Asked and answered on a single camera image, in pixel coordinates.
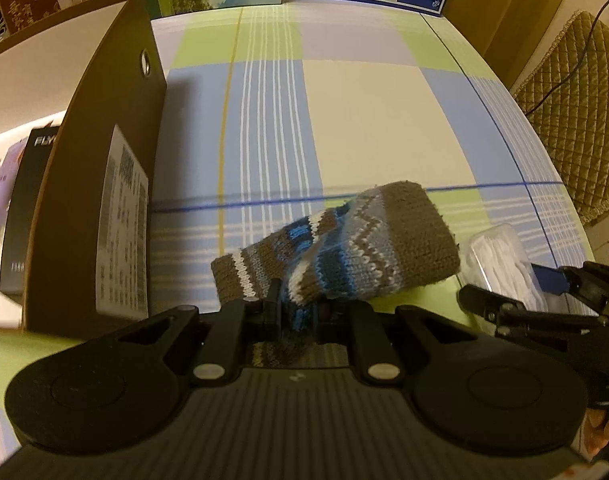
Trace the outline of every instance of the white label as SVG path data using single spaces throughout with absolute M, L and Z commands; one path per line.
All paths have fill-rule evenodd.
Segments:
M 96 253 L 96 311 L 148 317 L 146 210 L 149 179 L 118 126 L 108 150 Z
M 608 462 L 601 461 L 593 465 L 576 464 L 565 469 L 552 480 L 600 480 L 608 471 Z

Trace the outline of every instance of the cardboard panel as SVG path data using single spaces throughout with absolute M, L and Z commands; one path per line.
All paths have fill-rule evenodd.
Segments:
M 149 76 L 142 73 L 143 51 L 148 53 Z M 88 339 L 132 322 L 96 312 L 105 169 L 118 125 L 149 179 L 151 194 L 165 92 L 144 0 L 127 0 L 73 95 L 47 163 L 29 237 L 26 330 Z

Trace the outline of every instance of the metal screw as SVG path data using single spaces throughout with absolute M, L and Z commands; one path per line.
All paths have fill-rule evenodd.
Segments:
M 193 374 L 205 381 L 215 381 L 225 374 L 226 370 L 215 363 L 204 363 L 193 369 Z
M 400 375 L 400 368 L 390 363 L 378 363 L 371 365 L 367 369 L 367 373 L 379 381 L 390 381 Z

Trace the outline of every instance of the beige chair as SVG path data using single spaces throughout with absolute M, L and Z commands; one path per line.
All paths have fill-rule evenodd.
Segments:
M 593 16 L 571 17 L 515 100 L 531 110 L 576 65 Z M 609 28 L 598 22 L 578 72 L 529 115 L 587 228 L 609 215 Z

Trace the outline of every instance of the plaid tablecloth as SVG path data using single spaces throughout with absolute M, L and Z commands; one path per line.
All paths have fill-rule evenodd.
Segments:
M 507 222 L 535 263 L 591 258 L 529 122 L 446 19 L 290 0 L 153 27 L 168 73 L 150 224 L 155 311 L 217 309 L 216 256 L 403 179 L 429 190 L 458 242 Z M 374 306 L 413 303 L 469 324 L 458 288 L 451 278 Z M 17 446 L 2 411 L 6 383 L 65 343 L 18 345 L 0 338 L 0 460 Z

